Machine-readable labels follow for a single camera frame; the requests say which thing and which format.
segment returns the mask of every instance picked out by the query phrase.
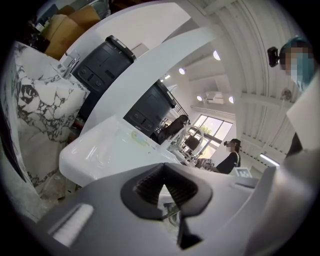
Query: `fluorescent light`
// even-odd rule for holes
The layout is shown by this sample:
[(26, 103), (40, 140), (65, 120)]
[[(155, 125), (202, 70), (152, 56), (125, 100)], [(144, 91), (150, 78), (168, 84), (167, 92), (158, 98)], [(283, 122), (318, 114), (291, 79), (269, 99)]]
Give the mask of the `fluorescent light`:
[(260, 157), (262, 157), (263, 159), (267, 160), (268, 162), (270, 162), (271, 164), (273, 164), (275, 166), (279, 166), (279, 163), (277, 163), (276, 161), (274, 161), (271, 158), (267, 157), (265, 154), (261, 154)]
[(183, 68), (179, 68), (179, 72), (180, 72), (181, 75), (184, 75), (186, 73)]
[(213, 52), (213, 57), (214, 57), (217, 61), (220, 61), (220, 60), (221, 60), (216, 50)]

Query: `marble pattern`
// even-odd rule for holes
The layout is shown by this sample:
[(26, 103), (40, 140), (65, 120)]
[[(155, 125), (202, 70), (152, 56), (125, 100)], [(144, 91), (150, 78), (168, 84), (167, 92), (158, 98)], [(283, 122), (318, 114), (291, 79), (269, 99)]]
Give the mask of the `marble pattern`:
[(57, 60), (18, 42), (10, 70), (1, 103), (12, 116), (7, 123), (16, 129), (17, 154), (36, 187), (56, 173), (69, 128), (89, 91), (71, 74), (62, 78), (65, 68)]

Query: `faucet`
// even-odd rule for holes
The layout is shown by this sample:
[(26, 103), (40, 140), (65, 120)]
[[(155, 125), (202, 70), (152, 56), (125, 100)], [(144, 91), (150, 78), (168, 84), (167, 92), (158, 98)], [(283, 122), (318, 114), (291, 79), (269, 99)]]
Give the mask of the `faucet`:
[(62, 78), (66, 79), (70, 73), (72, 72), (72, 70), (74, 69), (74, 67), (78, 64), (79, 59), (80, 59), (80, 55), (75, 51), (75, 53), (77, 54), (77, 57), (73, 57), (68, 53), (65, 53), (66, 56), (71, 57), (72, 61), (69, 63), (69, 65), (66, 67), (65, 71), (62, 74)]

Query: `face mask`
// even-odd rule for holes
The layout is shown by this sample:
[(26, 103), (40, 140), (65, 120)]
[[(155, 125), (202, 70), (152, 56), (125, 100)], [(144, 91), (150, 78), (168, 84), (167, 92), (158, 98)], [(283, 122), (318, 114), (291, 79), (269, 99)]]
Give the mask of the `face mask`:
[(296, 59), (291, 60), (291, 80), (303, 93), (309, 86), (315, 74), (315, 63), (308, 53), (297, 53)]

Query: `black shirt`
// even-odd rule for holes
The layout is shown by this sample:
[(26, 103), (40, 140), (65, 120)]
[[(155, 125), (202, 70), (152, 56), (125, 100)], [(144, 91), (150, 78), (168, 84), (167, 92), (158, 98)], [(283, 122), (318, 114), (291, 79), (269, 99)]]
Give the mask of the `black shirt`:
[(239, 155), (239, 163), (237, 165), (237, 162), (238, 162), (237, 153), (231, 152), (226, 159), (224, 159), (221, 163), (217, 165), (216, 168), (222, 174), (229, 174), (231, 173), (234, 167), (240, 167), (240, 161), (241, 161), (241, 158)]

